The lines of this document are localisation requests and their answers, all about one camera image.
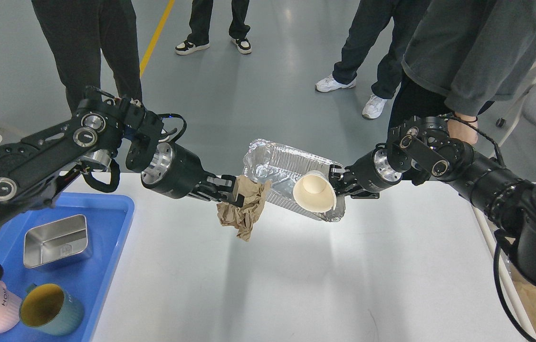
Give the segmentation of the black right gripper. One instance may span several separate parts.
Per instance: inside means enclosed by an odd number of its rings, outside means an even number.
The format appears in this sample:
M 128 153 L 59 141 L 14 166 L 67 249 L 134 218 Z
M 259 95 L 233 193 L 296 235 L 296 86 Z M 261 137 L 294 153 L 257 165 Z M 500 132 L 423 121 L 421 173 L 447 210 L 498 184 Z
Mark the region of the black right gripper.
M 378 199 L 381 191 L 398 184 L 401 179 L 402 173 L 391 167 L 384 147 L 377 147 L 353 165 L 329 167 L 329 182 L 337 197 Z

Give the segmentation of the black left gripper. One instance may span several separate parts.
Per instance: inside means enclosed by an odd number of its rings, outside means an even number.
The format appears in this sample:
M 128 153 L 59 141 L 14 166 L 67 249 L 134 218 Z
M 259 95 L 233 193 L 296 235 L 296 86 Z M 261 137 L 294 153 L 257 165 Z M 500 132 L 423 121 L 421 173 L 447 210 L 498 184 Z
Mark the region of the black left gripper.
M 228 203 L 237 208 L 243 206 L 245 199 L 239 193 L 236 177 L 207 173 L 196 154 L 172 142 L 157 145 L 152 161 L 141 173 L 141 181 L 145 188 L 172 199 L 181 199 L 192 192 L 193 198 Z M 204 189 L 194 190 L 201 181 L 205 181 Z

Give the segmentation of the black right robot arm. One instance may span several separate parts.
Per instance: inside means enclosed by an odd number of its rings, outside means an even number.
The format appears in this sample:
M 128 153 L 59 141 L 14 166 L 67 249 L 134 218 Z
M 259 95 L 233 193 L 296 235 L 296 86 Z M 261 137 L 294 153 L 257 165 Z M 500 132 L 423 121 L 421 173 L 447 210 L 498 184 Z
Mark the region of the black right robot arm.
M 534 338 L 522 329 L 505 303 L 498 264 L 504 253 L 536 286 L 536 183 L 512 173 L 497 144 L 496 155 L 488 158 L 470 144 L 451 138 L 446 122 L 454 119 L 452 114 L 414 116 L 390 129 L 386 143 L 378 144 L 353 165 L 331 165 L 327 177 L 336 195 L 354 199 L 377 199 L 411 168 L 420 171 L 415 185 L 434 177 L 452 186 L 498 228 L 493 262 L 498 298 L 513 326 L 532 342 Z

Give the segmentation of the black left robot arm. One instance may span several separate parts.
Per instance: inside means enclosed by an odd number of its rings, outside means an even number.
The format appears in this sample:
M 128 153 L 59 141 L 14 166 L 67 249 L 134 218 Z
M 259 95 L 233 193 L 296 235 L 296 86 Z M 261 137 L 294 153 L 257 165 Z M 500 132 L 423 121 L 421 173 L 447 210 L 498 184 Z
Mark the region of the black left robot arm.
M 144 188 L 242 207 L 236 177 L 205 171 L 196 154 L 176 143 L 186 125 L 166 130 L 166 118 L 177 115 L 155 114 L 139 100 L 89 86 L 71 119 L 0 146 L 0 227 L 18 214 L 54 206 L 80 175 L 90 187 L 114 192 L 123 139 L 131 141 L 125 166 L 141 174 Z

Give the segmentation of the bystander bare hand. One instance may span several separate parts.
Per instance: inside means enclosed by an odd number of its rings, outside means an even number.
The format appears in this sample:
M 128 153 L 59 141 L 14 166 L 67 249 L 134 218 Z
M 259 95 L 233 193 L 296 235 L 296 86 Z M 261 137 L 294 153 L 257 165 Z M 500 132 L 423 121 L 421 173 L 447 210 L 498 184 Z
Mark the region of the bystander bare hand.
M 465 121 L 466 123 L 469 123 L 471 126 L 477 128 L 478 127 L 478 117 L 472 116 L 472 115 L 465 115 L 461 113 L 453 113 L 455 117 Z M 478 134 L 477 132 L 470 128 L 470 126 L 467 126 L 464 123 L 459 123 L 455 120 L 448 120 L 448 132 L 449 136 L 453 139 L 459 139 L 460 141 L 475 144 L 478 141 Z

